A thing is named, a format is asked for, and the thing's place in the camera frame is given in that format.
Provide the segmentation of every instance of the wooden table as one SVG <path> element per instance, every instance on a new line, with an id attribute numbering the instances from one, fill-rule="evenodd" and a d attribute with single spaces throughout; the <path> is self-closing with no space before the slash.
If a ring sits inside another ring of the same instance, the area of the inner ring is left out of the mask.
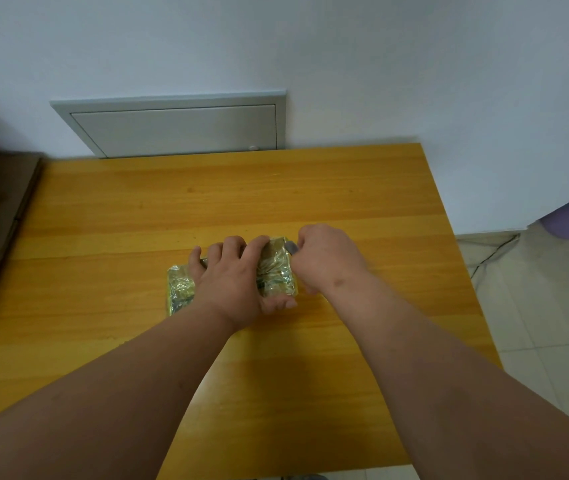
<path id="1" fill-rule="evenodd" d="M 419 144 L 48 163 L 0 279 L 0 411 L 161 321 L 166 270 L 230 234 L 343 228 L 434 322 L 499 359 Z M 408 463 L 320 296 L 234 335 L 160 478 Z"/>

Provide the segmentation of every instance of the white wall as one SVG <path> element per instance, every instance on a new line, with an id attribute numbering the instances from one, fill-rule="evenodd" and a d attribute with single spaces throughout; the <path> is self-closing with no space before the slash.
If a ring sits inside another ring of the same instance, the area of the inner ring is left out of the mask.
<path id="1" fill-rule="evenodd" d="M 569 0 L 0 0 L 0 147 L 50 99 L 288 89 L 290 148 L 417 138 L 456 233 L 569 200 Z"/>

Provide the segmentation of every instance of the package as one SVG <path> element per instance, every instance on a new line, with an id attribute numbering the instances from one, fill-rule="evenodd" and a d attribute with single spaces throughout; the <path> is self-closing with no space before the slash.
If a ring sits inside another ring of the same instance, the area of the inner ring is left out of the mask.
<path id="1" fill-rule="evenodd" d="M 285 293 L 298 294 L 298 285 L 291 271 L 289 252 L 285 248 L 286 237 L 273 237 L 263 248 L 258 261 L 256 284 L 262 296 Z M 207 258 L 200 259 L 207 267 Z M 196 286 L 186 264 L 171 266 L 167 272 L 167 311 L 173 315 L 187 306 L 194 298 Z"/>

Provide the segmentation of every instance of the person's left hand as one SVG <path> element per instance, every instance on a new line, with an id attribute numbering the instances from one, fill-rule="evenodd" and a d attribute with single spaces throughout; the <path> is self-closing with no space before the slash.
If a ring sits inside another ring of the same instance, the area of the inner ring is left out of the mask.
<path id="1" fill-rule="evenodd" d="M 189 274 L 196 284 L 194 305 L 209 305 L 229 319 L 233 330 L 251 325 L 260 313 L 270 314 L 297 305 L 293 296 L 263 297 L 256 286 L 260 253 L 269 242 L 261 235 L 246 244 L 238 235 L 209 246 L 207 268 L 200 263 L 200 247 L 189 255 Z"/>

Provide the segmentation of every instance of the electrical cord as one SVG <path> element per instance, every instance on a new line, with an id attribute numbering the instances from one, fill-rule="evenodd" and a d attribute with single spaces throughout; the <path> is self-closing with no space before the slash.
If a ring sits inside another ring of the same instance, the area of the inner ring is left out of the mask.
<path id="1" fill-rule="evenodd" d="M 495 251 L 493 251 L 491 254 L 489 254 L 488 257 L 482 259 L 482 261 L 480 261 L 480 263 L 479 263 L 479 264 L 476 266 L 476 268 L 473 270 L 473 273 L 471 274 L 471 279 L 473 279 L 473 276 L 476 275 L 476 273 L 478 272 L 478 270 L 480 269 L 480 267 L 481 267 L 484 263 L 486 263 L 487 261 L 489 261 L 489 259 L 491 259 L 493 256 L 495 256 L 496 253 L 497 253 L 500 249 L 504 248 L 507 244 L 509 244 L 509 242 L 513 242 L 513 241 L 515 241 L 516 239 L 518 239 L 519 237 L 520 237 L 520 234 L 514 235 L 514 236 L 513 236 L 511 239 L 509 239 L 508 241 L 504 241 L 502 244 L 500 244 L 500 245 L 496 248 Z"/>

